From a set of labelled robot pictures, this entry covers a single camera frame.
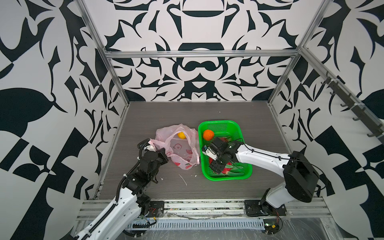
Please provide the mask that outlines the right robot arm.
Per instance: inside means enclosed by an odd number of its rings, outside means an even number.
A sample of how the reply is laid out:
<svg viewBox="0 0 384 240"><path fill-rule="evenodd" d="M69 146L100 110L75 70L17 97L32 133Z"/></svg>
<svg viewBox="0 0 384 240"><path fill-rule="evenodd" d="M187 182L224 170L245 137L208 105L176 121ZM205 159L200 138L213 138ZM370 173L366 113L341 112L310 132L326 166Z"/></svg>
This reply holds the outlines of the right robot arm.
<svg viewBox="0 0 384 240"><path fill-rule="evenodd" d="M267 189L262 199L253 205L262 216L293 200L310 203L320 179L314 166L302 153L273 153L251 147L242 139L226 142L216 137L209 145L202 147L202 153L212 159L209 167L216 174L222 174L230 166L229 163L232 166L242 163L263 168L284 178L280 185Z"/></svg>

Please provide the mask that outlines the orange fruit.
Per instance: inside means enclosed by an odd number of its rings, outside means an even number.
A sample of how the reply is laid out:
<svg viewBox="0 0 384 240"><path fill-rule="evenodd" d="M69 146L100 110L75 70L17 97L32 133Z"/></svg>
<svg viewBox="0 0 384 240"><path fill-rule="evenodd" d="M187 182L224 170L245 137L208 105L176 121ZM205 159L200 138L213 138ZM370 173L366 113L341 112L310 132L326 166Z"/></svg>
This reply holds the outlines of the orange fruit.
<svg viewBox="0 0 384 240"><path fill-rule="evenodd" d="M203 132L203 139L205 141L211 141L211 140L213 140L214 137L215 137L215 134L212 130L205 130Z"/></svg>

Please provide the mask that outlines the green plastic basket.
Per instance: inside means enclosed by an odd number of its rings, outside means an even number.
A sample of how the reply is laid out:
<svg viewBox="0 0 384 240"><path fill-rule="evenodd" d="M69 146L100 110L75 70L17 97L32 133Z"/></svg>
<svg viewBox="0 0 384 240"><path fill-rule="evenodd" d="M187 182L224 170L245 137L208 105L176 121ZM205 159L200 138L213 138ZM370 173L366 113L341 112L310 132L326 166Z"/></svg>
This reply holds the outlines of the green plastic basket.
<svg viewBox="0 0 384 240"><path fill-rule="evenodd" d="M233 140L242 141L244 139L240 126L234 121L206 121L198 127L200 148L209 146L212 142L204 139L203 133L206 130L211 130L215 137L229 142ZM253 167L250 164L229 162L226 168L220 174L217 174L210 168L212 160L204 155L203 152L200 152L200 159L203 175L210 181L245 180L253 172Z"/></svg>

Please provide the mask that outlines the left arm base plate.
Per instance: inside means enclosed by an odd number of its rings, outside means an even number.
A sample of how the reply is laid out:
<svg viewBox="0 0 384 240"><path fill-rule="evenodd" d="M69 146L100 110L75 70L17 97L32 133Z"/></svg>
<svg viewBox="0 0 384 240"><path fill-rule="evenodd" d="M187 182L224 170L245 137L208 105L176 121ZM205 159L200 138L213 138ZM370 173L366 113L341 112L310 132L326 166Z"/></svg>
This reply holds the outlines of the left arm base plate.
<svg viewBox="0 0 384 240"><path fill-rule="evenodd" d="M144 216L147 218L160 217L164 213L165 202L164 201L150 201L146 208Z"/></svg>

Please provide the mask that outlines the pink plastic bag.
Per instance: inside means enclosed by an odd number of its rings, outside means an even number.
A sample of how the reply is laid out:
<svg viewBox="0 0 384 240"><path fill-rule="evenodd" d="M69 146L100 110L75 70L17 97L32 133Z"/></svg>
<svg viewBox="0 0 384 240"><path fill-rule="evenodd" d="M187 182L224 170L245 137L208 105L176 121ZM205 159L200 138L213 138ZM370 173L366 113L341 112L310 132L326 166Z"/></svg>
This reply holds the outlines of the pink plastic bag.
<svg viewBox="0 0 384 240"><path fill-rule="evenodd" d="M186 139L180 139L177 134L183 132ZM156 131L156 137L150 140L157 150L165 149L166 155L182 170L189 170L199 165L200 149L199 134L196 129L186 125L172 125Z"/></svg>

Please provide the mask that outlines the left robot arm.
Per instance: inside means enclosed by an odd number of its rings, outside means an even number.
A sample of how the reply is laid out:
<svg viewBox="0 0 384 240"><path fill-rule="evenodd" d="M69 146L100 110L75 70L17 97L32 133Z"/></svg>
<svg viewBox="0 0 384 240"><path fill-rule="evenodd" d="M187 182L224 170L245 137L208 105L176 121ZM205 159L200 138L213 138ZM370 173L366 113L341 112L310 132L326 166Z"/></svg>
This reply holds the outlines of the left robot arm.
<svg viewBox="0 0 384 240"><path fill-rule="evenodd" d="M119 182L115 198L82 231L64 239L115 240L132 221L147 214L151 198L145 191L150 183L157 181L160 167L168 161L164 148L139 150L139 160Z"/></svg>

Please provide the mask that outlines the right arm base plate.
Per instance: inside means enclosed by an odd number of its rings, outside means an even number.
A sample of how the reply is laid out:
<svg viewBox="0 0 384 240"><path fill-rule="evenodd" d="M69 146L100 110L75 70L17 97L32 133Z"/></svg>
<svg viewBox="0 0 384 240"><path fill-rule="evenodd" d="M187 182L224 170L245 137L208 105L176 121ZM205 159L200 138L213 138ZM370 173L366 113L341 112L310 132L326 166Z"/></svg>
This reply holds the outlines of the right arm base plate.
<svg viewBox="0 0 384 240"><path fill-rule="evenodd" d="M245 200L245 213L248 217L264 217L264 216L286 216L287 210L285 205L274 208L266 201L262 200Z"/></svg>

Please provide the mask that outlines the pink dragon fruit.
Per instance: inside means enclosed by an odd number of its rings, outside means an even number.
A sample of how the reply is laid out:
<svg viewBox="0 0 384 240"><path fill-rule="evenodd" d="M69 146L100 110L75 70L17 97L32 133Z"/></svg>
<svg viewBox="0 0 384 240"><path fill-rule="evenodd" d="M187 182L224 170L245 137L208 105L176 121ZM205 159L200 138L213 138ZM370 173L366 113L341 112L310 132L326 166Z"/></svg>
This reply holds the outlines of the pink dragon fruit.
<svg viewBox="0 0 384 240"><path fill-rule="evenodd" d="M243 176L245 174L245 170L242 166L236 166L236 165L233 165L231 162L229 162L226 165L226 168L224 168L224 170L220 174L216 172L214 172L214 174L219 176L230 176L230 177Z"/></svg>
<svg viewBox="0 0 384 240"><path fill-rule="evenodd" d="M217 137L217 139L220 139L221 141L225 142L225 143L230 143L232 142L234 139L230 136L226 136L226 137Z"/></svg>

